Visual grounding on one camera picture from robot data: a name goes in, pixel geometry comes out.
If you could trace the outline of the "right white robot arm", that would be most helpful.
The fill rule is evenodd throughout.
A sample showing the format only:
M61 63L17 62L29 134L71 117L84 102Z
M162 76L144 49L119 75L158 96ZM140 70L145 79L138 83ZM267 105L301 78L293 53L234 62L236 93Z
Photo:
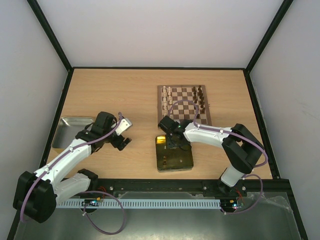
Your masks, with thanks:
M234 127L214 127L188 119L178 122L166 115L158 127L165 133L168 149L185 150L190 143L202 143L224 150L230 166L219 177L217 184L218 191L224 196L233 193L238 181L248 177L253 169L268 162L263 145L239 123Z

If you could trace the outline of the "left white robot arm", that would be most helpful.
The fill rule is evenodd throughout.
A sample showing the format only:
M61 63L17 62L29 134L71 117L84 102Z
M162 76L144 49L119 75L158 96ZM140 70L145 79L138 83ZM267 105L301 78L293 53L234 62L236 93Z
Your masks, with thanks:
M23 172L17 181L13 207L19 211L20 221L26 218L45 222L56 207L79 193L90 191L97 176L83 170L69 179L65 176L81 161L110 143L119 151L131 141L122 133L132 126L128 118L100 112L95 121L79 131L71 143L52 161L34 172Z

